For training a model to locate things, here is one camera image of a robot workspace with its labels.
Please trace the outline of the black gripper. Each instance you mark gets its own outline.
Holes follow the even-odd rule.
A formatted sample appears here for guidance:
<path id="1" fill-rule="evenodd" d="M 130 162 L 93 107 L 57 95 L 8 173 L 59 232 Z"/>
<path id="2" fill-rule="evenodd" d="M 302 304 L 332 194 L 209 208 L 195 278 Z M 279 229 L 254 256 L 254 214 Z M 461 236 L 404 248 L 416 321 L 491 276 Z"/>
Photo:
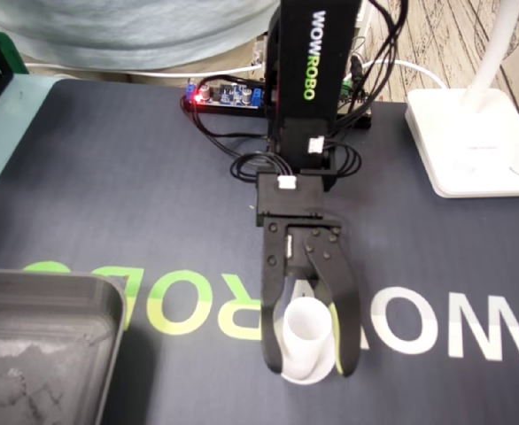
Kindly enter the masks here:
<path id="1" fill-rule="evenodd" d="M 334 307 L 337 366 L 351 376 L 360 359 L 360 290 L 340 245 L 337 220 L 266 217 L 262 224 L 263 266 L 260 331 L 263 358 L 271 371 L 283 369 L 275 334 L 275 309 L 288 276 L 316 280 L 321 300 Z"/>

